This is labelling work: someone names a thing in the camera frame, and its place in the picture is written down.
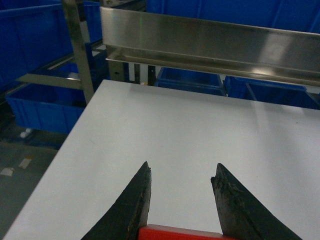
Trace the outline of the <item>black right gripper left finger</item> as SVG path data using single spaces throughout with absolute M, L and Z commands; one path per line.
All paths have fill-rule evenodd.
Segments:
M 115 203 L 82 237 L 83 240 L 136 240 L 147 225 L 152 172 L 145 161 Z

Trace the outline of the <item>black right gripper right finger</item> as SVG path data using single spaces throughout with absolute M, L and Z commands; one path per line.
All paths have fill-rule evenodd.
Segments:
M 299 240 L 222 164 L 211 179 L 222 233 L 237 240 Z

